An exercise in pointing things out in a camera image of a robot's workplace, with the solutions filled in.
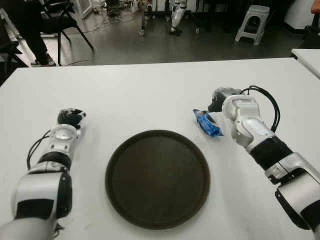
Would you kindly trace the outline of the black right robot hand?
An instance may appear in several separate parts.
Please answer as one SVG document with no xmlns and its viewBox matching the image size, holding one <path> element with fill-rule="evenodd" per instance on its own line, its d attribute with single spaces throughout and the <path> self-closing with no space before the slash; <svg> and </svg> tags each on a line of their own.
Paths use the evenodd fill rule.
<svg viewBox="0 0 320 240">
<path fill-rule="evenodd" d="M 232 95 L 239 95 L 241 89 L 235 89 L 231 87 L 219 87 L 213 91 L 212 102 L 208 106 L 210 113 L 219 113 L 222 111 L 222 106 L 226 98 Z"/>
</svg>

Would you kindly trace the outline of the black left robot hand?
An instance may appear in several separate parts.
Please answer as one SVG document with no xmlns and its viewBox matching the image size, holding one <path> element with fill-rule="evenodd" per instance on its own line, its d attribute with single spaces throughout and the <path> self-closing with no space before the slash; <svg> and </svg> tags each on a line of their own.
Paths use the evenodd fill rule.
<svg viewBox="0 0 320 240">
<path fill-rule="evenodd" d="M 57 117 L 57 123 L 67 124 L 73 126 L 75 129 L 79 130 L 81 128 L 82 120 L 87 116 L 87 114 L 76 108 L 66 108 L 62 109 Z"/>
</svg>

